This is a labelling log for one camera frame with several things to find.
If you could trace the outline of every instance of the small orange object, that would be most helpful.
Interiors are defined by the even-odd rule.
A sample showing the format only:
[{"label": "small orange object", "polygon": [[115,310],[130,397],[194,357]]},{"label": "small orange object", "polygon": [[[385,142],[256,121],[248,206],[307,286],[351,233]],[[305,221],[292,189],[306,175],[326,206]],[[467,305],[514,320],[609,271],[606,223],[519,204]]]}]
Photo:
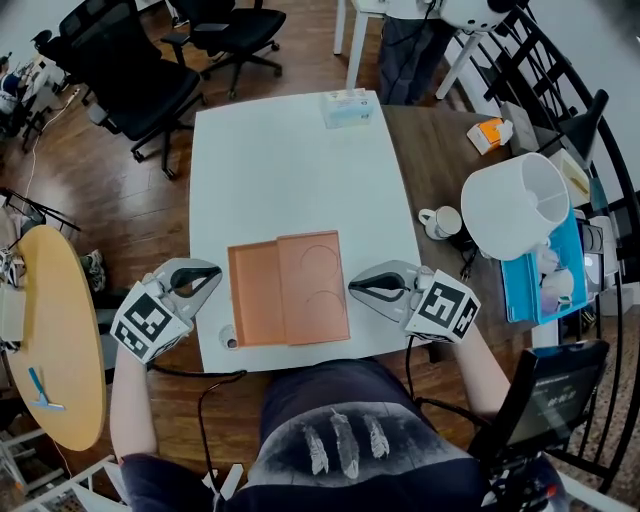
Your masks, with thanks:
[{"label": "small orange object", "polygon": [[507,143],[513,134],[513,123],[500,118],[489,119],[471,127],[467,137],[481,155]]}]

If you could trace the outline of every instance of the sneaker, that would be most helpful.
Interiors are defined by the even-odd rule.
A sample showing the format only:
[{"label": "sneaker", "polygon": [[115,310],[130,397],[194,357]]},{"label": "sneaker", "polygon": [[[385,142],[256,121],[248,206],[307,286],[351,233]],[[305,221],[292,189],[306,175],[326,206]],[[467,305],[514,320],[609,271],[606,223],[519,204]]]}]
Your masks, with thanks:
[{"label": "sneaker", "polygon": [[102,266],[104,258],[99,250],[91,251],[89,254],[80,258],[85,274],[89,279],[91,290],[94,293],[101,292],[107,284],[107,275]]}]

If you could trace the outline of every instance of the chair wheel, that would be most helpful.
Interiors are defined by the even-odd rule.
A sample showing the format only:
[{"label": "chair wheel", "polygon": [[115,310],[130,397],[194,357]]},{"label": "chair wheel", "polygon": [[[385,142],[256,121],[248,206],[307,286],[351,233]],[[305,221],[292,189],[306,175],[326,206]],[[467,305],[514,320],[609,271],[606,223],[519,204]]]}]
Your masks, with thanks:
[{"label": "chair wheel", "polygon": [[169,167],[163,168],[162,172],[164,172],[164,175],[167,177],[168,180],[173,180],[176,177],[176,173],[173,172]]}]

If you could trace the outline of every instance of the orange tray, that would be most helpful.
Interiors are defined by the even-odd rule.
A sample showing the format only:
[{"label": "orange tray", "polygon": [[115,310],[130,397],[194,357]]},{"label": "orange tray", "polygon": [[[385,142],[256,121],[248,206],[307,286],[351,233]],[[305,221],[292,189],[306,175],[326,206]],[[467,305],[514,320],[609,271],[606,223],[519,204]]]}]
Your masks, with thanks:
[{"label": "orange tray", "polygon": [[240,347],[349,339],[337,231],[229,247]]}]

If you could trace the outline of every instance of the monitor screen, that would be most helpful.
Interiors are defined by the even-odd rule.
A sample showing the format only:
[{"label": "monitor screen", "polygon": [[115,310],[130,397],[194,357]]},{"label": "monitor screen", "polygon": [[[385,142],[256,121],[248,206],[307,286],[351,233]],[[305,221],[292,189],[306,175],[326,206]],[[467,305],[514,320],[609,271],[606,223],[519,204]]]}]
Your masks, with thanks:
[{"label": "monitor screen", "polygon": [[551,430],[556,431],[559,439],[568,439],[571,435],[568,424],[583,414],[583,404],[593,390],[598,370],[597,365],[588,366],[539,379],[507,445],[533,439]]}]

